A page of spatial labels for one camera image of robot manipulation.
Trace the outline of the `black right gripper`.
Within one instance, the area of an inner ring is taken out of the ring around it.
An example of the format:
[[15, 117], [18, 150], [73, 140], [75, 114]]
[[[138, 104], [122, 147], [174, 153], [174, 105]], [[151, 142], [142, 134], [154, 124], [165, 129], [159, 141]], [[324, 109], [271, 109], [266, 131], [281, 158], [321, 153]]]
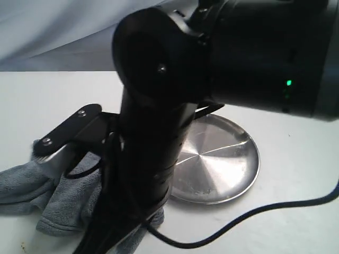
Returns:
[[155, 217], [169, 197], [168, 161], [160, 155], [132, 158], [109, 150], [101, 158], [102, 190], [75, 253], [108, 253]]

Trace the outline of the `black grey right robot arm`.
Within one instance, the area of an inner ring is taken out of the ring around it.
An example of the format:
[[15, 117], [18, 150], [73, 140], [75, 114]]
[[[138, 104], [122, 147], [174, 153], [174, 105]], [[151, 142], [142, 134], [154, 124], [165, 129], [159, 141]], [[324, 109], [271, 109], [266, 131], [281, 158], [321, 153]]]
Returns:
[[338, 197], [335, 188], [315, 199], [258, 207], [193, 243], [169, 239], [150, 225], [169, 197], [198, 106], [338, 119], [338, 1], [172, 5], [134, 12], [114, 33], [121, 110], [105, 134], [102, 190], [76, 253], [106, 253], [141, 226], [171, 246], [195, 249], [253, 215]]

